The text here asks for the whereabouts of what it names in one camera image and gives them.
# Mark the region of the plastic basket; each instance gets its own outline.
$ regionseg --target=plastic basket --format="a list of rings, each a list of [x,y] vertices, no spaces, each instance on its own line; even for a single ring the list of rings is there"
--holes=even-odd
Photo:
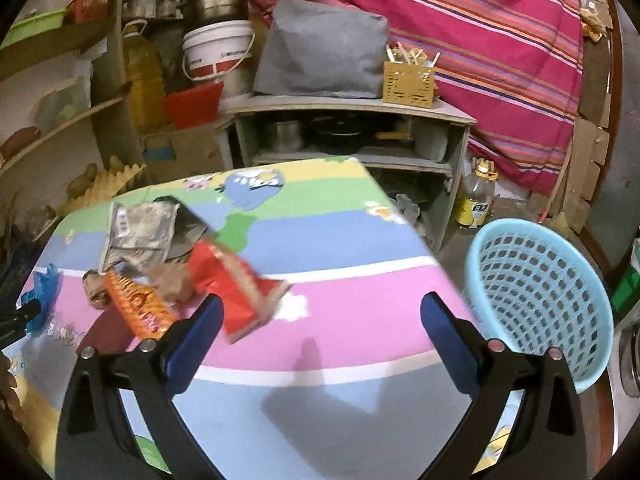
[[[54,28],[62,27],[66,14],[66,9],[54,10],[53,12],[45,12],[38,14],[26,20],[20,20],[9,29],[0,48],[4,48],[18,41],[22,41],[30,36],[41,34]]]
[[[71,0],[66,6],[72,23],[100,20],[109,15],[113,0]]]
[[[199,85],[169,94],[161,103],[177,129],[192,128],[210,123],[218,116],[222,87],[221,82]]]
[[[434,88],[434,68],[385,61],[385,103],[431,108]]]
[[[607,366],[613,316],[595,271],[564,238],[533,222],[502,219],[476,235],[466,293],[485,337],[517,352],[562,349],[578,393]]]

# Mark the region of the striped blanket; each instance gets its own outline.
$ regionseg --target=striped blanket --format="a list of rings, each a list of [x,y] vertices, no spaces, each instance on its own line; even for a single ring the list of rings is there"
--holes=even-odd
[[[278,0],[252,0],[265,14]],[[582,74],[579,0],[313,0],[386,16],[395,40],[442,55],[442,97],[478,119],[472,148],[548,194],[572,136]]]

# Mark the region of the white bucket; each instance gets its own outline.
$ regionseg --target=white bucket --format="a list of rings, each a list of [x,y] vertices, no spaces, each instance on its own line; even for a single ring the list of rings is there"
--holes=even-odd
[[[197,28],[182,40],[182,69],[194,82],[221,78],[251,57],[255,33],[248,20]]]

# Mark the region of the egg carton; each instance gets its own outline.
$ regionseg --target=egg carton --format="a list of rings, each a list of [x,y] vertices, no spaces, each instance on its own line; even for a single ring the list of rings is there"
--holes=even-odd
[[[99,171],[94,184],[86,190],[85,194],[68,200],[60,208],[60,213],[62,216],[66,216],[73,211],[108,202],[115,196],[131,190],[134,184],[142,178],[145,170],[146,164],[142,166],[134,164],[133,166],[125,166],[123,171],[116,174],[105,170]]]

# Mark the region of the plastic bottle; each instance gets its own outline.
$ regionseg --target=plastic bottle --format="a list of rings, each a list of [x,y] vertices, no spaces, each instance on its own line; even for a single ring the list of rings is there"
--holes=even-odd
[[[458,199],[454,218],[460,229],[474,232],[489,216],[495,197],[495,179],[489,163],[481,160],[476,170],[463,181],[462,196]]]
[[[131,89],[127,103],[139,135],[166,124],[160,99],[165,97],[162,63],[153,44],[142,36],[146,20],[127,23],[122,35],[124,64]]]

